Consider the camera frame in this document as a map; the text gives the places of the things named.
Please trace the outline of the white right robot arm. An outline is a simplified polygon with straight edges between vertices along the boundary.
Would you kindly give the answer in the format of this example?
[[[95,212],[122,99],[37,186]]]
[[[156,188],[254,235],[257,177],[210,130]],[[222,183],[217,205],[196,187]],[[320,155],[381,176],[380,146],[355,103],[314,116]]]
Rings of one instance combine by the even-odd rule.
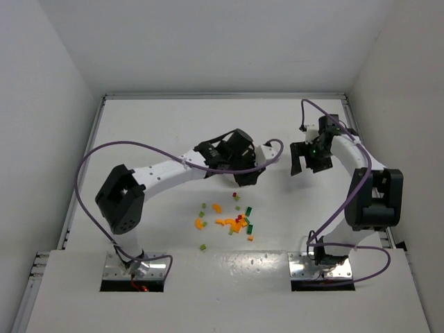
[[[303,169],[326,171],[336,158],[351,177],[339,210],[342,221],[328,234],[311,231],[308,236],[311,260],[317,265],[335,266],[367,236],[399,223],[404,176],[401,170],[378,162],[356,131],[340,126],[336,114],[321,117],[316,126],[303,124],[300,131],[305,140],[290,145],[291,175]]]

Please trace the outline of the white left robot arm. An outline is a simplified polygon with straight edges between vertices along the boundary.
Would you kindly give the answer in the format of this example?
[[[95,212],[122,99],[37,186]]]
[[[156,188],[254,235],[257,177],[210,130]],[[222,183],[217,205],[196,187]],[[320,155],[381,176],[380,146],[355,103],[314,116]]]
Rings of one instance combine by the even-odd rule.
[[[138,169],[128,169],[123,164],[114,167],[95,202],[114,240],[123,248],[120,259],[124,267],[135,268],[135,260],[145,258],[135,228],[146,200],[191,180],[209,178],[218,170],[233,171],[233,180],[240,187],[255,185],[265,170],[264,164],[275,156],[271,144],[254,146],[248,134],[235,129],[199,143],[177,160],[169,159]]]

